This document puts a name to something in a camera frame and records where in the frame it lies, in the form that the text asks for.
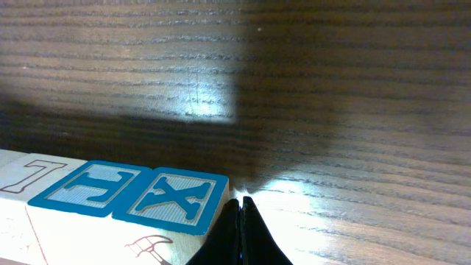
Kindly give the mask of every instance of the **black pointed tip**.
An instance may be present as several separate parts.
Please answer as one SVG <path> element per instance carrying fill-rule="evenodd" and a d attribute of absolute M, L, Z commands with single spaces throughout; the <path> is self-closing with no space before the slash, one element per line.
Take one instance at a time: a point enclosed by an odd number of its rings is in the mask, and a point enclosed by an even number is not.
<path fill-rule="evenodd" d="M 241 211 L 241 246 L 244 265 L 292 264 L 273 240 L 251 197 L 244 197 Z"/>
<path fill-rule="evenodd" d="M 221 215 L 206 238 L 206 242 L 187 265 L 239 265 L 241 256 L 239 216 L 238 200 L 229 200 L 222 208 Z"/>

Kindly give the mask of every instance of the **wood grain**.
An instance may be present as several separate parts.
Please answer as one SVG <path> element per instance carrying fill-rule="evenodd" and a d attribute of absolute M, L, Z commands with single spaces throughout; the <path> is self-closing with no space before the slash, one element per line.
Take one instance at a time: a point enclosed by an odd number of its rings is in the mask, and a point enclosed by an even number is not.
<path fill-rule="evenodd" d="M 206 2 L 3 1 L 0 147 L 228 174 L 295 264 L 471 264 L 468 1 Z"/>

